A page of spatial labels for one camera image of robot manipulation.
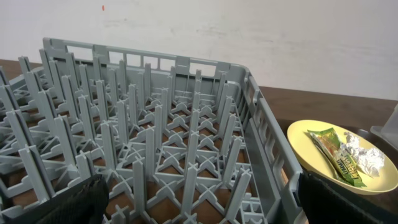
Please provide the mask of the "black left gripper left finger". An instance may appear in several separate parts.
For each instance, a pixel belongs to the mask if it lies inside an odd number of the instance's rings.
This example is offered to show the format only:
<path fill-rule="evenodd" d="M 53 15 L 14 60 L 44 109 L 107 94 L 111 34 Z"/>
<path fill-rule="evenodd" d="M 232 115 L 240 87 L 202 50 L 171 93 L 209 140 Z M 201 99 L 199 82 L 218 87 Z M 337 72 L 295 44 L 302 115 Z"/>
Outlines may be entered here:
<path fill-rule="evenodd" d="M 108 185 L 101 174 L 95 174 L 60 195 L 51 198 L 7 223 L 71 224 L 101 223 L 109 203 Z"/>

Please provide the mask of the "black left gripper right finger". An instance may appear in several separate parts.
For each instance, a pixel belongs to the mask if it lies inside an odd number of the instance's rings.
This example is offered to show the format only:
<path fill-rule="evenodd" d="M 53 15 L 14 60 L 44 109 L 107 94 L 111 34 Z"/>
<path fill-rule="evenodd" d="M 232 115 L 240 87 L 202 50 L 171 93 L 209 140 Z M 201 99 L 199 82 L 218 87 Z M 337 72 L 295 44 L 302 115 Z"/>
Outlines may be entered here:
<path fill-rule="evenodd" d="M 310 223 L 397 223 L 397 215 L 313 171 L 303 171 L 298 200 Z"/>

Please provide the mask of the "green snack wrapper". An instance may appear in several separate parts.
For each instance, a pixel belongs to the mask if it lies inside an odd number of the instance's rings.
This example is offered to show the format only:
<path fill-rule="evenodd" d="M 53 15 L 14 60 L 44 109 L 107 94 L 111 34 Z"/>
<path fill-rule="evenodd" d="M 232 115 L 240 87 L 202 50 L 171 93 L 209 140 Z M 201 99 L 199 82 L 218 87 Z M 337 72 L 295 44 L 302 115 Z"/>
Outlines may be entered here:
<path fill-rule="evenodd" d="M 308 133 L 314 145 L 326 156 L 332 164 L 338 180 L 354 187 L 365 187 L 356 168 L 353 157 L 342 147 L 336 131 L 329 128 L 323 131 L 311 131 Z"/>

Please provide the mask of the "white tissue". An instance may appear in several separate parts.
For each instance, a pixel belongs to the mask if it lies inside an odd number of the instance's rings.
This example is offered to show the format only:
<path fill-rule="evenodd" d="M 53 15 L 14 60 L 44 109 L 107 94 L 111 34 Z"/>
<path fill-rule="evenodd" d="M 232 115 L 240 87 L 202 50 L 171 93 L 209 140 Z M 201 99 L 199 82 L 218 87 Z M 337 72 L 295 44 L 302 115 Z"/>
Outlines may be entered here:
<path fill-rule="evenodd" d="M 359 137 L 344 132 L 346 144 L 343 148 L 352 156 L 356 165 L 370 177 L 379 177 L 380 170 L 384 167 L 384 154 L 375 147 L 365 149 L 361 147 Z"/>

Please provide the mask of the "yellow plate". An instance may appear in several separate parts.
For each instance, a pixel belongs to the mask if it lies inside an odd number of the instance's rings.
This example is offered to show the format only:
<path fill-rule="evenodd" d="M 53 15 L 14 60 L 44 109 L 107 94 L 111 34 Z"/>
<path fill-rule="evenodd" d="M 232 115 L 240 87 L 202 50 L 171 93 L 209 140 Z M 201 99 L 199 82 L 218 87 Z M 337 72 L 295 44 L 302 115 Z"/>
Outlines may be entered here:
<path fill-rule="evenodd" d="M 334 168 L 323 153 L 316 148 L 308 131 L 322 131 L 333 128 L 342 142 L 346 142 L 345 132 L 348 130 L 335 124 L 317 120 L 300 120 L 293 122 L 287 129 L 287 139 L 299 163 L 306 170 L 314 171 L 324 178 L 338 184 L 356 194 L 377 195 L 390 192 L 397 188 L 397 167 L 391 161 L 392 157 L 385 155 L 384 167 L 378 177 L 370 177 L 359 171 L 359 175 L 366 184 L 364 187 L 355 187 L 335 178 Z"/>

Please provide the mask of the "clear plastic bin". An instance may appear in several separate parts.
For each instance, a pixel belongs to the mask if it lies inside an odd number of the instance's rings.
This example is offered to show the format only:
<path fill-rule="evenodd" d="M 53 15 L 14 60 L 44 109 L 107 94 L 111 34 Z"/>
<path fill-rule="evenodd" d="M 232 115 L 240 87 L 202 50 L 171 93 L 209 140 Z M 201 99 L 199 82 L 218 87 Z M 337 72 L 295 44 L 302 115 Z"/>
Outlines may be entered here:
<path fill-rule="evenodd" d="M 395 150 L 398 148 L 398 112 L 397 106 L 384 126 L 372 126 L 370 132 L 385 140 Z"/>

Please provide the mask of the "grey plastic dish rack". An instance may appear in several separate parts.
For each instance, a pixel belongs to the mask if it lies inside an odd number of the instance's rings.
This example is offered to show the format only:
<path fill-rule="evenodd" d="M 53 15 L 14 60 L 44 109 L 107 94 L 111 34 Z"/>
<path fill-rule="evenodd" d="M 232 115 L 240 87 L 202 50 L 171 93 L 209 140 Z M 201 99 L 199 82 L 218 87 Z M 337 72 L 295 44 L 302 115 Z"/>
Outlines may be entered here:
<path fill-rule="evenodd" d="M 302 173 L 248 68 L 68 40 L 1 74 L 1 222 L 95 174 L 101 223 L 303 223 Z"/>

